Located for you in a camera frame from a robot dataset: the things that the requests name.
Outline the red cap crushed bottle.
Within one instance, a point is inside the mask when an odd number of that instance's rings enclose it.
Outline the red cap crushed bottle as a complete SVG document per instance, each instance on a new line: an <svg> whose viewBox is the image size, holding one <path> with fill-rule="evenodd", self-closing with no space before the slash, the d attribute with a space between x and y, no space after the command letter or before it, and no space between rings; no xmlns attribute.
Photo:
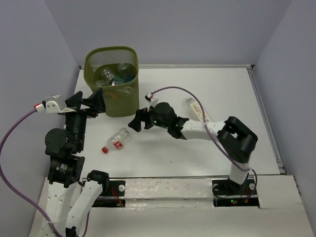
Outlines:
<svg viewBox="0 0 316 237"><path fill-rule="evenodd" d="M127 129L121 128L117 133L107 140L106 145L101 149L103 153L108 153L110 151L119 151L124 148L124 146L132 140L131 134Z"/></svg>

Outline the green label plastic bottle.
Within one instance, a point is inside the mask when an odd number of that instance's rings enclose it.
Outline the green label plastic bottle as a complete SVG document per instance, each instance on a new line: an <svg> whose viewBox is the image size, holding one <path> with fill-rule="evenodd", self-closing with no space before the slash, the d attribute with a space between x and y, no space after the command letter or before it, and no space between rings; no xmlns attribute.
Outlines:
<svg viewBox="0 0 316 237"><path fill-rule="evenodd" d="M108 67L102 67L96 71L94 77L94 85L102 86L116 86L124 84L124 79Z"/></svg>

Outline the blue label water bottle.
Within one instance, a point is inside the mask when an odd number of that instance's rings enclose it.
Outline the blue label water bottle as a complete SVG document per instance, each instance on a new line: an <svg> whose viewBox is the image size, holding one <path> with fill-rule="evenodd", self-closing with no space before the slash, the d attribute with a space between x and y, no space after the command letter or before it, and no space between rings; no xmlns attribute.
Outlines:
<svg viewBox="0 0 316 237"><path fill-rule="evenodd" d="M137 70L132 64L119 63L117 65L118 75L123 79L125 83L132 81L137 74Z"/></svg>

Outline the white label square bottle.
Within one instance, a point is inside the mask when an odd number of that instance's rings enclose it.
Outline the white label square bottle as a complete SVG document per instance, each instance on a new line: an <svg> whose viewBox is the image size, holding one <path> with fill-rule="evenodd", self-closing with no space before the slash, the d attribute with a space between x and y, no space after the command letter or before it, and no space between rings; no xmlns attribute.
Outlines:
<svg viewBox="0 0 316 237"><path fill-rule="evenodd" d="M185 100L186 112L189 119L203 121L203 112L197 100L193 97Z"/></svg>

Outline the orange juice bottle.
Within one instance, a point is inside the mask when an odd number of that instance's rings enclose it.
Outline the orange juice bottle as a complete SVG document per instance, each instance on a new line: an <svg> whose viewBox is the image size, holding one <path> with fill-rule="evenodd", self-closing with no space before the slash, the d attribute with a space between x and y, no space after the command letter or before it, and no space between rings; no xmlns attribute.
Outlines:
<svg viewBox="0 0 316 237"><path fill-rule="evenodd" d="M111 96L113 98L126 97L126 96L130 96L134 93L135 93L135 88L130 87L130 86L125 86L125 87L116 88L116 89L110 89L110 90L106 90L104 92L104 94L106 96Z"/></svg>

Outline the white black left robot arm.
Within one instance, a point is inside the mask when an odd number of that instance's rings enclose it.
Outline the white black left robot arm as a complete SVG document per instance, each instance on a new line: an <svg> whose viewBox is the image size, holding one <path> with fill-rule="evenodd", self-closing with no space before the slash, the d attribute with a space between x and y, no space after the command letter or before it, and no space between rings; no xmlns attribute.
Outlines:
<svg viewBox="0 0 316 237"><path fill-rule="evenodd" d="M93 170L76 203L70 205L85 161L78 154L84 149L86 121L106 111L102 90L98 89L88 98L84 98L81 91L67 100L55 95L35 109L65 116L64 127L54 128L45 136L45 154L50 157L50 167L46 208L39 210L43 215L39 236L76 237L82 224L88 222L96 198L109 190L108 173Z"/></svg>

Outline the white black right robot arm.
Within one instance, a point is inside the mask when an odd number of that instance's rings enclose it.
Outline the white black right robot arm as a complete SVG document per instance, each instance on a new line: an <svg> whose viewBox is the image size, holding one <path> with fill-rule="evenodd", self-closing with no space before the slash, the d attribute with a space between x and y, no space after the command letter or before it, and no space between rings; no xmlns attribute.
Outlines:
<svg viewBox="0 0 316 237"><path fill-rule="evenodd" d="M154 107L138 109L128 124L136 132L154 126L165 128L170 136L182 140L211 140L231 160L228 179L219 185L219 190L236 195L245 188L250 171L249 160L258 137L236 117L220 122L195 121L183 118L166 102Z"/></svg>

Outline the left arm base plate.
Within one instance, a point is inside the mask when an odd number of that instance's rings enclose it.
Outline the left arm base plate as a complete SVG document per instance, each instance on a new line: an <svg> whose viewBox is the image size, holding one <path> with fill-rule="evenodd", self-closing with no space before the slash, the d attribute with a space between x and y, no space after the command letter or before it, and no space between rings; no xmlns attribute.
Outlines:
<svg viewBox="0 0 316 237"><path fill-rule="evenodd" d="M109 188L97 197L92 207L124 208L125 188L125 180L110 180Z"/></svg>

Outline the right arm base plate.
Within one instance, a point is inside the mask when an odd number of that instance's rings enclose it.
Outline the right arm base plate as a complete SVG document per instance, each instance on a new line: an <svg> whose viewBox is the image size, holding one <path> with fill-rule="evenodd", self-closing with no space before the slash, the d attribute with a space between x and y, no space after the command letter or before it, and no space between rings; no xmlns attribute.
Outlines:
<svg viewBox="0 0 316 237"><path fill-rule="evenodd" d="M239 185L229 179L212 180L214 207L259 207L255 181L247 179Z"/></svg>

